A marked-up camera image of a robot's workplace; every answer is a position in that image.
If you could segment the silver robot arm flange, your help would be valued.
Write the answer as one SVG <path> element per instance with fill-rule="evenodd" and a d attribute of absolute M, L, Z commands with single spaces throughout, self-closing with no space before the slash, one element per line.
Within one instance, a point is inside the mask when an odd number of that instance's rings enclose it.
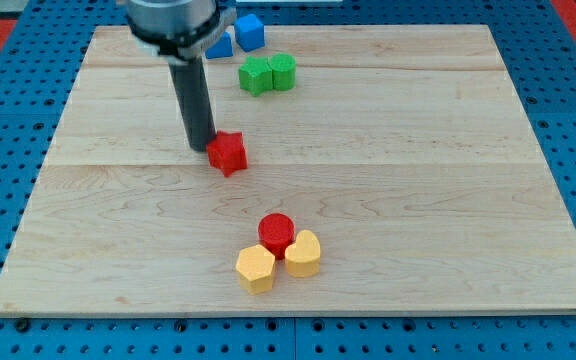
<path fill-rule="evenodd" d="M 127 0 L 125 9 L 139 46 L 177 65 L 202 57 L 237 19 L 216 0 Z"/>

